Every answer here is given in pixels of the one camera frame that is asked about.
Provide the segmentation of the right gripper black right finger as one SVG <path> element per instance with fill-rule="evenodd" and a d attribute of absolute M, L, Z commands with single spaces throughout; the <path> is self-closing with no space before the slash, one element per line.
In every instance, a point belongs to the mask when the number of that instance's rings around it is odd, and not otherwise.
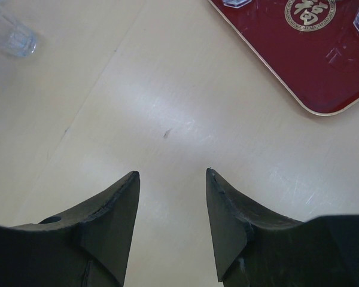
<path fill-rule="evenodd" d="M 206 171 L 218 281 L 224 286 L 359 286 L 359 215 L 306 222 L 278 214 Z"/>

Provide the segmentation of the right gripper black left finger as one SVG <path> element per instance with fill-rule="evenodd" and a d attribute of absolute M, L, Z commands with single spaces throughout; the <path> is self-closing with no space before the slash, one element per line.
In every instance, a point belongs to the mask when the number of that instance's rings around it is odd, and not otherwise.
<path fill-rule="evenodd" d="M 123 286 L 139 193 L 133 171 L 37 224 L 0 226 L 0 286 Z"/>

